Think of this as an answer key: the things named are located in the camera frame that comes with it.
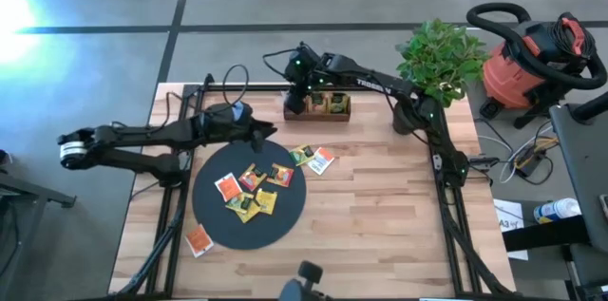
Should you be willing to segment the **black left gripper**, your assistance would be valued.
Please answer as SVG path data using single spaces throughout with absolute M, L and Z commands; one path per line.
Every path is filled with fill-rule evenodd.
M 253 108 L 242 102 L 230 106 L 228 103 L 213 104 L 201 116 L 201 144 L 233 141 L 248 141 L 259 153 L 265 138 L 272 136 L 277 128 L 272 122 L 256 120 Z

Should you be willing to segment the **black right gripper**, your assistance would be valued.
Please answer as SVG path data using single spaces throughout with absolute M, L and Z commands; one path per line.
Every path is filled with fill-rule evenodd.
M 290 83 L 288 91 L 284 94 L 284 107 L 293 114 L 301 114 L 306 111 L 306 98 L 318 86 L 318 79 L 312 73 L 285 74 L 285 79 Z

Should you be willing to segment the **orange Tazo tea packet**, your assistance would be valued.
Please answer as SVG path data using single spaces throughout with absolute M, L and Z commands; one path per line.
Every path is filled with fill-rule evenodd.
M 318 175 L 322 175 L 333 163 L 335 157 L 324 147 L 318 147 L 313 159 L 307 165 Z
M 194 257 L 200 257 L 214 246 L 212 238 L 201 224 L 189 232 L 185 239 Z
M 226 176 L 216 180 L 215 186 L 225 202 L 237 197 L 242 192 L 238 180 L 233 173 L 228 173 Z

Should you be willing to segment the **brown wooden compartment box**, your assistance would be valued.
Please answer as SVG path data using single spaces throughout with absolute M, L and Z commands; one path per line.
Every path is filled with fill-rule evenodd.
M 314 114 L 314 113 L 310 113 L 308 111 L 308 101 L 309 101 L 309 96 L 307 96 L 306 98 L 306 104 L 307 104 L 307 109 L 305 112 L 301 113 L 301 114 L 293 114 L 291 112 L 289 112 L 288 110 L 285 109 L 285 107 L 283 106 L 283 116 L 284 116 L 284 120 L 285 121 L 298 121 L 298 122 L 348 122 L 351 118 L 351 112 L 352 112 L 352 107 L 351 107 L 351 96 L 350 96 L 350 101 L 349 101 L 349 111 L 347 114 L 332 114 L 329 111 L 329 98 L 331 97 L 331 95 L 334 92 L 331 91 L 323 91 L 323 92 L 317 92 L 317 93 L 325 93 L 326 97 L 327 97 L 327 102 L 328 102 L 328 112 L 326 114 Z

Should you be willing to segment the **round dark woven placemat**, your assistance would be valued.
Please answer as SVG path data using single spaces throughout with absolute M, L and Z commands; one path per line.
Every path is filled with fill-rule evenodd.
M 239 177 L 252 163 L 265 173 L 276 163 L 292 168 L 294 176 L 287 187 L 262 182 L 260 190 L 277 193 L 275 208 L 270 215 L 259 213 L 242 222 L 235 211 L 225 207 L 215 182 L 228 174 Z M 262 151 L 256 153 L 250 144 L 236 141 L 221 147 L 204 162 L 194 182 L 192 206 L 197 223 L 215 243 L 235 250 L 254 250 L 278 241 L 292 230 L 303 212 L 306 196 L 303 171 L 295 166 L 286 148 L 266 141 Z

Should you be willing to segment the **black rounded device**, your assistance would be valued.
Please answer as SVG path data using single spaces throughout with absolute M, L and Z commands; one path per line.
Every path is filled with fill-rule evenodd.
M 323 269 L 314 263 L 304 260 L 301 262 L 298 272 L 303 282 L 293 278 L 289 280 L 281 290 L 278 301 L 334 301 L 327 294 L 313 289 L 314 284 L 319 284 Z

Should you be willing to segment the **green plant in black pot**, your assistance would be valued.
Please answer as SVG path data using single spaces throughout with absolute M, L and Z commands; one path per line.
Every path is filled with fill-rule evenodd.
M 483 63 L 489 58 L 478 37 L 440 19 L 424 22 L 395 50 L 402 57 L 396 67 L 400 77 L 441 111 L 465 98 L 466 84 L 483 78 Z

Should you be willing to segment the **red shop vacuum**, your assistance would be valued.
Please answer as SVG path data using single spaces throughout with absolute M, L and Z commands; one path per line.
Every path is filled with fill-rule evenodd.
M 569 12 L 555 22 L 526 19 L 515 27 L 515 32 L 544 65 L 571 76 L 580 76 L 589 56 L 597 51 L 593 35 Z M 495 47 L 484 63 L 484 88 L 487 99 L 480 114 L 490 120 L 506 108 L 525 109 L 532 117 L 546 115 L 548 108 L 570 91 L 517 63 L 506 41 Z

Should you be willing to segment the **black metal stand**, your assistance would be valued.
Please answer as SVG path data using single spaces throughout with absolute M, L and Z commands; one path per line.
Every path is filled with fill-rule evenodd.
M 8 295 L 28 255 L 42 216 L 50 202 L 74 206 L 76 197 L 9 174 L 11 154 L 0 149 L 0 301 Z

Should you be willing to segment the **black power brick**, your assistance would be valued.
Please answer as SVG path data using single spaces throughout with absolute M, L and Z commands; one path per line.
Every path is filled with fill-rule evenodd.
M 543 152 L 524 152 L 515 159 L 515 174 L 522 178 L 530 178 L 544 158 Z

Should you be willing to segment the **white paper sheet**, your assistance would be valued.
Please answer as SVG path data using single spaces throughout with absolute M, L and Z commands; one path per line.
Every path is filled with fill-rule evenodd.
M 525 227 L 526 222 L 523 218 L 523 209 L 520 203 L 494 199 L 494 208 L 503 233 Z

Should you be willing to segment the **white and blue spray bottle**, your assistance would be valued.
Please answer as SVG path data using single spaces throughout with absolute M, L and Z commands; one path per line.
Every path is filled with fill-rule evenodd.
M 533 217 L 539 224 L 549 223 L 573 216 L 580 216 L 580 206 L 574 198 L 562 198 L 537 206 Z

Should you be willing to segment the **dark grey cart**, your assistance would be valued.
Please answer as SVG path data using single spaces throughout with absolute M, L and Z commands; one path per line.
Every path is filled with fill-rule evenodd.
M 503 233 L 508 251 L 567 246 L 579 301 L 608 301 L 608 91 L 550 110 L 580 214 Z

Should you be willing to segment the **black metal rig frame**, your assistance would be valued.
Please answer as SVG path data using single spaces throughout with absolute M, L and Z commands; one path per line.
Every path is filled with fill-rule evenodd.
M 191 180 L 185 219 L 173 253 L 173 281 L 168 263 L 171 247 L 162 254 L 155 287 L 163 298 L 276 298 L 294 278 L 303 260 L 322 267 L 318 289 L 334 298 L 397 299 L 455 296 L 445 232 L 428 146 L 414 136 L 394 132 L 385 97 L 375 91 L 353 91 L 349 122 L 285 122 L 285 83 L 251 83 L 243 101 L 254 117 L 274 122 L 270 138 L 286 149 L 309 144 L 327 148 L 335 160 L 323 175 L 307 165 L 303 212 L 294 227 L 273 244 L 257 250 L 223 246 L 208 220 L 193 212 Z M 470 238 L 485 265 L 508 289 L 515 283 L 494 208 L 490 187 L 472 171 L 462 196 L 465 207 L 450 205 L 456 217 L 465 212 Z M 164 195 L 150 189 L 128 206 L 123 234 L 108 293 L 128 284 L 149 255 Z M 456 201 L 449 195 L 447 202 Z M 194 257 L 184 239 L 201 223 L 215 242 Z

